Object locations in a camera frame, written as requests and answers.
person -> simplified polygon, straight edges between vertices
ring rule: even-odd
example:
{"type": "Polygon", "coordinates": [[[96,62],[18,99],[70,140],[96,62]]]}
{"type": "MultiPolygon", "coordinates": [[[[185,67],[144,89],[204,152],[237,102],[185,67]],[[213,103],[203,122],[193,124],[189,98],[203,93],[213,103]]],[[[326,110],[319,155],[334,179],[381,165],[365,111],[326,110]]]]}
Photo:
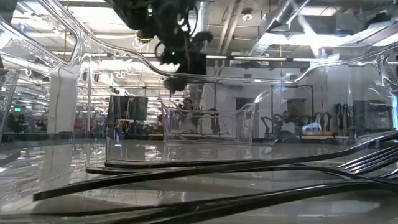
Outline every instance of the person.
{"type": "Polygon", "coordinates": [[[280,131],[288,131],[290,133],[295,132],[295,123],[290,120],[290,115],[288,111],[283,112],[282,114],[283,123],[280,131]]]}
{"type": "Polygon", "coordinates": [[[119,143],[119,140],[120,140],[120,120],[119,119],[115,120],[114,139],[116,140],[117,143],[119,143]]]}
{"type": "Polygon", "coordinates": [[[162,121],[162,115],[158,115],[157,117],[157,129],[161,132],[163,132],[163,121],[162,121]]]}
{"type": "MultiPolygon", "coordinates": [[[[192,100],[189,98],[185,98],[183,100],[183,105],[182,105],[183,110],[194,110],[192,100]]],[[[193,117],[192,113],[183,113],[179,120],[180,120],[180,129],[184,131],[191,131],[194,133],[198,132],[198,125],[199,125],[199,118],[193,117]]]]}

white wall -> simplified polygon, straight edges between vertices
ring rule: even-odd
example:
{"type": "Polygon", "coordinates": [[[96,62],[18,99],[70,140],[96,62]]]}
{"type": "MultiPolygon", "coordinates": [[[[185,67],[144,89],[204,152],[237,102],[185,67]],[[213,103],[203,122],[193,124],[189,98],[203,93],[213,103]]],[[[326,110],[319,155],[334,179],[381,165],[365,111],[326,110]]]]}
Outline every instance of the white wall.
{"type": "MultiPolygon", "coordinates": [[[[283,69],[284,74],[300,75],[299,69],[283,69]]],[[[214,68],[208,68],[208,74],[214,74],[214,68]]],[[[289,76],[280,76],[280,69],[250,68],[224,68],[221,76],[243,77],[243,74],[251,74],[253,78],[264,79],[289,79],[289,76]]],[[[378,72],[374,65],[363,67],[349,67],[346,65],[318,68],[308,74],[298,85],[312,85],[314,91],[314,112],[326,112],[333,114],[333,105],[336,103],[353,104],[354,100],[384,100],[392,105],[392,94],[386,86],[386,73],[382,69],[378,72]]],[[[261,93],[271,90],[269,83],[242,83],[222,80],[216,88],[217,110],[230,111],[236,109],[236,98],[256,98],[261,93]]],[[[311,89],[306,87],[285,88],[274,87],[274,113],[287,111],[287,99],[305,99],[306,114],[311,115],[311,89]]],[[[214,108],[214,84],[206,84],[203,89],[201,105],[205,108],[214,108]]],[[[259,102],[259,117],[271,117],[271,96],[265,94],[259,102]]],[[[259,137],[264,136],[265,126],[259,121],[259,137]]],[[[221,132],[231,129],[231,124],[224,125],[220,121],[221,132]]]]}

ceiling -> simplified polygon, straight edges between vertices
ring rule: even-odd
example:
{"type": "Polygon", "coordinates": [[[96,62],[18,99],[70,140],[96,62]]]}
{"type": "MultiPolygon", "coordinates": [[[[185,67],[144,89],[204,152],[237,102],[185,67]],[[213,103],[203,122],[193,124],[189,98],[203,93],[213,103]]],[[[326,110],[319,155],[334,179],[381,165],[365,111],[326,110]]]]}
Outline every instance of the ceiling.
{"type": "MultiPolygon", "coordinates": [[[[158,40],[154,39],[149,44],[140,44],[136,40],[136,31],[128,28],[104,0],[60,0],[59,2],[64,7],[69,5],[67,7],[69,12],[97,39],[111,45],[139,52],[154,52],[158,40]]],[[[207,54],[247,55],[250,54],[252,49],[256,48],[259,40],[267,39],[270,41],[271,38],[268,36],[267,38],[262,38],[269,35],[269,33],[264,35],[261,27],[269,22],[268,17],[278,10],[278,2],[279,0],[204,0],[199,2],[198,5],[203,8],[203,14],[200,16],[201,29],[209,30],[214,35],[213,41],[207,44],[203,51],[207,54]],[[252,15],[251,20],[243,20],[242,9],[252,10],[250,13],[252,15]],[[228,25],[225,24],[225,20],[227,20],[230,11],[232,12],[232,17],[228,25]],[[222,48],[218,50],[225,26],[228,26],[227,34],[222,39],[224,40],[222,48]],[[231,41],[227,44],[229,33],[231,33],[231,41]]],[[[331,26],[333,26],[333,30],[340,29],[339,26],[349,27],[352,33],[339,34],[338,38],[342,38],[361,32],[365,23],[379,12],[386,11],[395,16],[395,7],[390,0],[314,0],[309,1],[300,11],[300,16],[307,19],[308,24],[313,27],[314,31],[326,30],[329,32],[328,30],[330,30],[331,26]]],[[[68,59],[75,46],[73,34],[69,32],[65,34],[65,26],[54,19],[36,0],[19,1],[17,10],[14,12],[12,25],[39,44],[58,54],[61,58],[68,59]]],[[[311,43],[306,44],[303,41],[305,39],[298,38],[299,34],[302,35],[304,33],[300,33],[302,24],[298,22],[297,17],[293,19],[289,28],[289,31],[282,35],[280,35],[279,31],[270,31],[273,37],[276,37],[276,43],[281,41],[281,39],[286,39],[286,41],[279,44],[264,44],[266,47],[261,51],[261,54],[275,57],[314,58],[316,55],[314,55],[312,48],[309,46],[311,43]],[[297,37],[295,42],[293,42],[293,36],[297,37]]],[[[12,52],[11,54],[13,55],[25,55],[25,58],[32,57],[28,52],[17,52],[12,49],[8,49],[8,52],[12,52]]],[[[157,77],[153,76],[153,71],[138,63],[115,62],[108,58],[99,60],[97,64],[95,63],[92,70],[100,76],[98,80],[95,79],[91,94],[94,98],[99,99],[99,103],[95,105],[96,108],[102,108],[104,112],[108,107],[106,99],[109,98],[111,93],[110,86],[123,88],[130,94],[151,96],[154,101],[159,97],[165,99],[169,97],[169,91],[162,87],[162,82],[157,77]],[[106,72],[107,70],[115,69],[123,70],[123,72],[115,74],[106,72]],[[148,89],[145,91],[142,86],[146,86],[148,89]]],[[[159,65],[156,61],[152,63],[161,70],[170,72],[176,70],[175,65],[159,65]]],[[[7,62],[6,65],[8,67],[17,67],[13,62],[7,62]]],[[[278,67],[280,65],[270,62],[267,66],[278,67]]],[[[290,65],[285,63],[284,66],[305,68],[308,64],[299,63],[297,65],[296,63],[293,65],[291,63],[290,65]]],[[[21,86],[19,88],[20,95],[18,96],[26,97],[28,95],[27,92],[30,90],[40,95],[44,100],[48,98],[50,77],[44,77],[45,75],[36,73],[32,75],[31,72],[22,74],[22,78],[19,80],[21,86]]],[[[84,105],[87,95],[84,87],[87,86],[86,80],[82,78],[79,85],[81,86],[79,89],[79,101],[84,105]]],[[[188,91],[177,92],[174,97],[175,100],[181,101],[183,97],[189,95],[188,91]]]]}

transparent plastic bin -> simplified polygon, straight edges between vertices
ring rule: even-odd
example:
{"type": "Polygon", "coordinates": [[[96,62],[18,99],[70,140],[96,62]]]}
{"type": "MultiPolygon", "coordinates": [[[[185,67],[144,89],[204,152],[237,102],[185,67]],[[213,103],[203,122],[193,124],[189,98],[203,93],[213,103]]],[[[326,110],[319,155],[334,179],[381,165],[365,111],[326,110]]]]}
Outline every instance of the transparent plastic bin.
{"type": "Polygon", "coordinates": [[[163,141],[166,144],[252,144],[255,103],[235,111],[183,110],[162,102],[163,141]]]}

ceiling light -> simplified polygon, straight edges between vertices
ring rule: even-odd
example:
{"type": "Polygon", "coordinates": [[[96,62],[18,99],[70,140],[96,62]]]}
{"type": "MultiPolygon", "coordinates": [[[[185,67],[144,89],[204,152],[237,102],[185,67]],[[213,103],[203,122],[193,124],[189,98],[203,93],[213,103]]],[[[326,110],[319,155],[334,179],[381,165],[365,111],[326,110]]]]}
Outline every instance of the ceiling light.
{"type": "Polygon", "coordinates": [[[242,14],[243,14],[242,20],[249,21],[249,20],[253,19],[253,15],[251,14],[252,11],[253,11],[253,9],[251,9],[251,8],[243,9],[242,10],[242,14]]]}
{"type": "Polygon", "coordinates": [[[242,20],[243,21],[249,21],[251,19],[253,19],[253,15],[252,14],[245,14],[245,15],[242,16],[242,20]]]}
{"type": "Polygon", "coordinates": [[[227,59],[227,56],[219,56],[219,55],[207,55],[207,59],[227,59]]]}
{"type": "Polygon", "coordinates": [[[375,47],[384,47],[390,44],[393,44],[398,41],[398,34],[392,34],[391,36],[373,44],[375,47]]]}
{"type": "Polygon", "coordinates": [[[338,6],[305,6],[300,10],[303,16],[333,16],[341,7],[338,6]]]}
{"type": "Polygon", "coordinates": [[[61,52],[61,51],[53,51],[53,53],[57,54],[57,55],[71,55],[72,52],[61,52]]]}
{"type": "Polygon", "coordinates": [[[34,100],[34,102],[35,102],[35,103],[39,103],[39,104],[41,104],[41,105],[48,105],[48,103],[44,103],[44,102],[41,102],[41,101],[39,101],[39,100],[34,100]]]}
{"type": "Polygon", "coordinates": [[[368,37],[382,31],[386,27],[389,27],[393,25],[396,21],[395,20],[390,20],[390,21],[384,21],[384,22],[375,22],[373,24],[370,24],[369,27],[362,31],[359,32],[355,35],[353,35],[350,39],[348,39],[345,44],[357,44],[360,43],[361,41],[367,39],[368,37]]]}
{"type": "Polygon", "coordinates": [[[270,61],[277,61],[277,62],[284,62],[287,59],[286,58],[277,58],[277,57],[245,57],[245,56],[235,56],[235,60],[257,60],[257,61],[265,61],[265,62],[270,62],[270,61]]]}
{"type": "Polygon", "coordinates": [[[288,39],[290,45],[318,45],[322,47],[334,47],[343,44],[344,39],[335,35],[292,35],[288,39]]]}

